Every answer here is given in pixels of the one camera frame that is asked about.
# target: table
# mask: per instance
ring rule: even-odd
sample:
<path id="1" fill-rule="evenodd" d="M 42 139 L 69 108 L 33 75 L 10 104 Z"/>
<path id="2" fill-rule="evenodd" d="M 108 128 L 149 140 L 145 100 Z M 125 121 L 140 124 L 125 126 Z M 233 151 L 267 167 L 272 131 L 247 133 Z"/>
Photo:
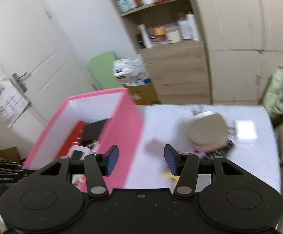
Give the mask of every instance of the table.
<path id="1" fill-rule="evenodd" d="M 238 141 L 231 132 L 229 139 L 235 147 L 226 155 L 229 160 L 261 179 L 280 193 L 280 166 L 274 130 L 268 113 L 262 106 L 224 105 L 153 105 L 139 106 L 144 117 L 144 129 L 136 148 L 124 188 L 151 189 L 169 187 L 170 179 L 162 174 L 168 171 L 164 160 L 164 146 L 171 144 L 178 152 L 192 152 L 186 136 L 186 123 L 192 112 L 220 113 L 229 127 L 236 120 L 252 120 L 258 139 Z M 196 191 L 211 183 L 210 175 L 198 176 Z"/>

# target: wooden shelf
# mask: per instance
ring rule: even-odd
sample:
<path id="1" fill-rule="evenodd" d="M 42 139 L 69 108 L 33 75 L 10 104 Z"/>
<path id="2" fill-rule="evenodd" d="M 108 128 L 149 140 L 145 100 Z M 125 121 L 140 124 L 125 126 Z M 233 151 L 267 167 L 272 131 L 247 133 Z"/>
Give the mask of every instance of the wooden shelf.
<path id="1" fill-rule="evenodd" d="M 164 4 L 164 3 L 174 2 L 174 1 L 179 1 L 179 0 L 165 0 L 165 1 L 156 2 L 156 3 L 152 3 L 152 4 L 142 5 L 142 6 L 138 7 L 138 8 L 135 8 L 135 9 L 132 9 L 132 10 L 120 13 L 120 16 L 124 17 L 124 16 L 127 16 L 129 14 L 135 13 L 137 11 L 141 11 L 141 10 L 144 10 L 144 9 L 147 9 L 147 8 L 154 7 L 154 6 L 159 5 L 159 4 Z"/>
<path id="2" fill-rule="evenodd" d="M 178 48 L 178 49 L 182 49 L 185 48 L 187 46 L 190 47 L 200 47 L 200 46 L 204 46 L 203 45 L 203 41 L 195 41 L 195 40 L 183 40 L 180 43 L 175 43 L 175 44 L 162 44 L 162 45 L 155 45 L 152 48 L 140 48 L 138 50 L 138 54 L 146 54 L 146 53 L 156 53 L 156 52 L 165 52 L 165 51 L 170 51 L 173 48 Z"/>

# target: cardboard box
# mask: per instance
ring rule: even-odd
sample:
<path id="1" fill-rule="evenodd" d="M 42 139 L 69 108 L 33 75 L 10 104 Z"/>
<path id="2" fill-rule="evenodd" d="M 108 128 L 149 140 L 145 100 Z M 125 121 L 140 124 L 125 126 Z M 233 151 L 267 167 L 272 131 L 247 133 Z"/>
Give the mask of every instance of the cardboard box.
<path id="1" fill-rule="evenodd" d="M 136 105 L 161 104 L 152 83 L 144 85 L 125 85 Z"/>

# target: pink box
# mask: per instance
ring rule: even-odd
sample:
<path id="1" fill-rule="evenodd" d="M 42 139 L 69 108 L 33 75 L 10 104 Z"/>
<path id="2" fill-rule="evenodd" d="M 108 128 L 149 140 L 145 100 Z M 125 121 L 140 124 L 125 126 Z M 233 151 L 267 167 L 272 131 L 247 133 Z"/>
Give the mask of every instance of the pink box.
<path id="1" fill-rule="evenodd" d="M 24 169 L 40 169 L 52 162 L 76 123 L 106 122 L 98 141 L 98 151 L 105 153 L 112 145 L 119 147 L 119 159 L 106 185 L 123 188 L 143 128 L 143 119 L 126 88 L 108 89 L 68 97 L 49 121 L 31 149 Z M 86 184 L 81 187 L 86 191 Z"/>

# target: jar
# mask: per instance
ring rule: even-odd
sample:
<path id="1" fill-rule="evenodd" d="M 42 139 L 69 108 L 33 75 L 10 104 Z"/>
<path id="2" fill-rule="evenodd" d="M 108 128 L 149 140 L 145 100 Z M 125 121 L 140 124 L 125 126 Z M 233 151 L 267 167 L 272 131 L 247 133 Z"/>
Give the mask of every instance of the jar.
<path id="1" fill-rule="evenodd" d="M 170 25 L 165 28 L 165 35 L 170 44 L 181 42 L 180 33 L 176 25 Z"/>

